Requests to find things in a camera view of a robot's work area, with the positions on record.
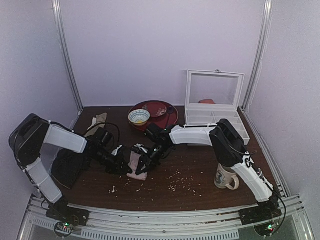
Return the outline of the pink and cream underwear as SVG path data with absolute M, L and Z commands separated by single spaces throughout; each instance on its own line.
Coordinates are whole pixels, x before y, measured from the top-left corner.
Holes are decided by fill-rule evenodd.
M 128 173 L 126 176 L 134 180 L 146 181 L 148 176 L 147 172 L 141 173 L 139 175 L 136 174 L 140 156 L 140 154 L 137 154 L 133 151 L 131 152 L 128 166 L 131 168 L 132 173 Z

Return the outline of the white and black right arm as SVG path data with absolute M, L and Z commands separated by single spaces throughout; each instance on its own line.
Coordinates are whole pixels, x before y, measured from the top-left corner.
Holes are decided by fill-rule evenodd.
M 160 165 L 164 154 L 177 145 L 193 144 L 213 147 L 219 164 L 235 171 L 253 192 L 260 210 L 279 209 L 279 194 L 256 166 L 244 139 L 229 120 L 223 118 L 216 124 L 180 125 L 160 128 L 151 123 L 144 134 L 154 143 L 152 148 L 140 148 L 136 175 L 147 173 Z

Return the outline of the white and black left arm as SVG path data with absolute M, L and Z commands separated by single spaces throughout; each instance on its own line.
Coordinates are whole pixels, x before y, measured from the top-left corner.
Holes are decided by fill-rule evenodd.
M 133 171 L 119 145 L 107 150 L 111 134 L 98 126 L 93 135 L 83 136 L 60 123 L 29 114 L 11 133 L 9 146 L 19 168 L 25 172 L 34 187 L 49 205 L 58 208 L 68 204 L 56 182 L 72 186 L 79 172 L 92 160 L 105 167 L 108 174 L 126 175 Z M 60 148 L 51 170 L 47 170 L 41 158 L 44 145 Z

